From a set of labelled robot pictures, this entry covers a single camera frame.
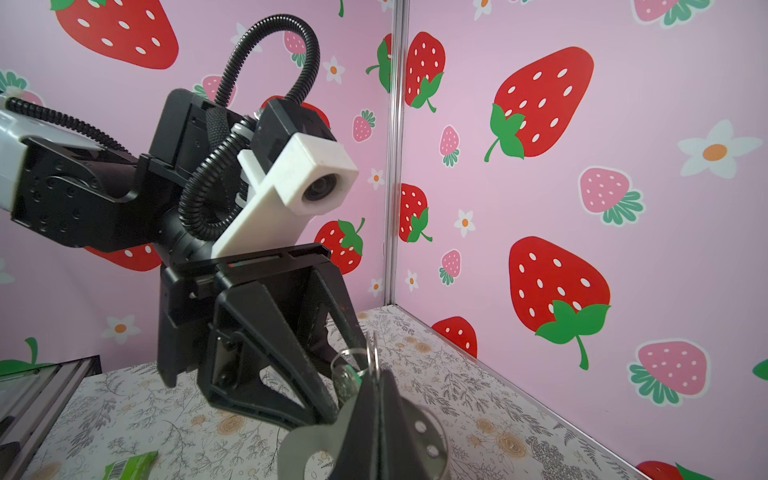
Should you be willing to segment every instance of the white flower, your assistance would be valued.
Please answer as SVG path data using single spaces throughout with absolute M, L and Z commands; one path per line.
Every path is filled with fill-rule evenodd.
M 477 10 L 475 10 L 475 20 L 480 18 L 480 15 L 491 14 L 491 0 L 475 0 L 472 3 Z
M 379 292 L 382 291 L 382 279 L 373 279 L 371 280 L 371 287 L 368 289 L 370 293 L 373 293 L 374 297 L 379 296 Z
M 378 190 L 379 185 L 383 185 L 385 183 L 384 170 L 377 170 L 375 168 L 372 168 L 371 177 L 368 179 L 368 183 L 373 184 L 373 190 Z
M 5 258 L 0 258 L 0 285 L 3 283 L 14 283 L 16 279 L 10 274 L 2 271 L 5 268 Z
M 328 71 L 328 74 L 326 75 L 327 81 L 336 80 L 337 84 L 341 84 L 341 74 L 344 73 L 346 69 L 339 65 L 339 62 L 336 61 L 336 57 L 331 57 L 331 61 L 324 61 L 323 68 Z
M 109 325 L 109 328 L 104 332 L 101 332 L 101 338 L 114 338 L 115 342 L 122 345 L 128 339 L 129 335 L 137 335 L 138 333 L 141 333 L 141 329 L 134 326 L 135 320 L 136 317 L 133 315 L 126 316 L 122 320 L 116 319 L 113 316 L 108 316 L 107 324 Z
M 413 291 L 415 288 L 419 288 L 419 284 L 416 283 L 416 274 L 411 273 L 411 270 L 408 270 L 408 278 L 406 278 L 406 283 L 408 284 L 408 288 Z
M 233 36 L 230 41 L 237 45 L 237 42 L 240 41 L 240 38 L 245 35 L 245 32 L 248 30 L 247 28 L 243 27 L 243 24 L 238 23 L 235 25 L 235 28 L 237 29 L 237 35 Z M 253 47 L 253 51 L 261 51 L 261 47 L 259 45 L 256 45 Z
M 472 222 L 472 212 L 467 212 L 465 214 L 463 210 L 459 210 L 458 220 L 453 226 L 462 230 L 462 237 L 466 237 L 467 232 L 474 232 L 475 224 Z
M 691 157 L 683 165 L 680 175 L 687 177 L 710 171 L 722 178 L 736 176 L 736 158 L 755 150 L 763 141 L 759 138 L 733 138 L 733 125 L 728 120 L 717 123 L 707 139 L 689 138 L 677 143 L 684 154 Z
M 379 3 L 382 4 L 382 12 L 395 9 L 395 0 L 379 0 Z

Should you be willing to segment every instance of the pink wall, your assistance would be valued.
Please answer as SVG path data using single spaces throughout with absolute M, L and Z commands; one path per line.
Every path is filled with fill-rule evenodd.
M 658 9 L 670 5 L 651 0 L 411 2 L 409 40 L 427 32 L 445 60 L 430 71 L 440 47 L 432 54 L 433 45 L 412 45 L 406 89 L 425 86 L 413 76 L 445 74 L 429 99 L 435 113 L 427 104 L 406 109 L 402 182 L 412 201 L 402 221 L 432 241 L 399 244 L 397 303 L 429 324 L 468 320 L 481 361 L 635 465 L 760 480 L 768 475 L 768 382 L 753 368 L 768 358 L 768 150 L 760 140 L 768 137 L 768 4 L 717 0 L 696 9 L 707 3 L 670 0 L 670 19 L 694 15 L 663 28 Z M 524 68 L 569 47 L 588 55 L 570 49 Z M 499 102 L 512 112 L 494 133 Z M 520 131 L 518 113 L 527 121 Z M 441 151 L 449 125 L 459 142 Z M 497 134 L 502 142 L 486 163 Z M 714 144 L 728 155 L 705 150 Z M 456 148 L 450 167 L 443 157 Z M 596 166 L 612 171 L 588 172 L 582 187 Z M 629 215 L 642 212 L 617 227 L 589 210 L 602 210 L 597 194 L 627 193 L 626 181 L 593 190 L 588 180 L 606 184 L 602 173 L 622 183 L 620 172 L 640 193 L 624 198 Z M 462 212 L 472 213 L 465 235 Z M 518 243 L 526 237 L 538 239 Z M 453 250 L 461 263 L 450 283 L 440 269 Z M 445 270 L 456 273 L 455 259 Z M 557 316 L 548 311 L 555 300 L 566 302 Z M 604 307 L 586 308 L 593 304 L 611 308 L 605 316 Z M 462 338 L 471 334 L 465 327 Z M 658 344 L 668 339 L 685 343 Z M 648 343 L 656 345 L 641 350 Z M 665 365 L 650 360 L 664 356 Z M 654 402 L 654 388 L 668 396 Z
M 157 11 L 157 0 L 124 0 L 122 7 L 121 3 L 108 0 L 99 8 Z M 345 279 L 358 310 L 383 304 L 382 295 L 374 296 L 370 290 L 372 280 L 383 277 L 386 189 L 374 189 L 368 180 L 372 169 L 381 171 L 386 166 L 389 97 L 376 76 L 366 75 L 365 70 L 376 63 L 376 48 L 391 29 L 391 10 L 383 11 L 373 0 L 344 2 L 344 16 L 340 17 L 338 1 L 163 0 L 162 9 L 179 52 L 169 68 L 150 69 L 78 44 L 50 7 L 45 1 L 3 5 L 0 38 L 6 48 L 0 71 L 4 78 L 14 72 L 26 80 L 27 99 L 35 100 L 35 95 L 47 107 L 98 126 L 135 155 L 149 148 L 172 89 L 192 90 L 206 76 L 221 75 L 234 47 L 231 39 L 243 32 L 238 31 L 238 23 L 250 27 L 275 13 L 298 15 L 309 22 L 320 41 L 321 60 L 328 66 L 320 68 L 307 101 L 327 115 L 360 175 L 344 205 L 312 220 L 300 243 L 313 242 L 326 222 L 345 220 L 357 228 L 365 218 L 359 232 L 365 247 L 362 262 Z M 75 0 L 75 7 L 83 8 L 87 15 L 95 9 L 87 0 Z M 115 28 L 114 34 L 119 35 L 119 27 Z M 285 94 L 300 71 L 292 63 L 282 35 L 271 35 L 260 47 L 246 62 L 231 105 L 243 114 L 256 110 L 271 95 Z M 330 65 L 334 58 L 336 64 Z M 340 82 L 327 77 L 332 66 L 338 67 Z M 372 136 L 358 143 L 353 138 L 353 122 L 364 110 L 372 111 L 376 122 Z M 112 370 L 155 358 L 158 268 L 144 273 L 126 270 L 85 250 L 60 247 L 7 217 L 0 222 L 0 359 L 28 362 L 27 337 L 38 341 L 38 362 L 100 354 L 104 370 Z M 124 330 L 122 334 L 113 335 L 116 325 L 125 325 L 125 329 L 118 328 Z

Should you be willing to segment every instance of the barcode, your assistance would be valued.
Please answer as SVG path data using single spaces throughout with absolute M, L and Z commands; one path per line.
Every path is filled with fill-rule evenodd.
M 125 465 L 127 463 L 128 463 L 128 460 L 123 460 L 122 462 L 115 463 L 114 467 L 112 467 L 112 472 L 110 472 L 107 480 L 117 480 L 118 478 L 120 478 L 120 475 L 123 475 L 123 470 L 125 470 Z

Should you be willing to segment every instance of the orange flower center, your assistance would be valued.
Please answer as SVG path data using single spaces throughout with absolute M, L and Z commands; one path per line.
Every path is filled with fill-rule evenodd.
M 728 155 L 728 147 L 721 144 L 710 145 L 704 151 L 704 160 L 706 161 L 718 161 L 723 160 Z

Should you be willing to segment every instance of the floral tablecloth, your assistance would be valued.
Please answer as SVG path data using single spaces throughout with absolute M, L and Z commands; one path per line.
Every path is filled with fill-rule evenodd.
M 455 480 L 645 478 L 396 306 L 358 319 L 366 334 L 376 332 L 382 367 L 396 374 L 402 395 L 428 406 L 444 425 Z M 332 324 L 329 341 L 344 348 Z M 277 478 L 277 449 L 287 431 L 211 408 L 195 374 L 180 375 L 175 389 L 164 387 L 152 363 L 86 378 L 24 478 L 102 478 L 108 464 L 155 450 L 150 480 Z M 273 372 L 262 377 L 288 393 Z M 306 478 L 322 480 L 332 469 L 333 460 L 319 453 Z

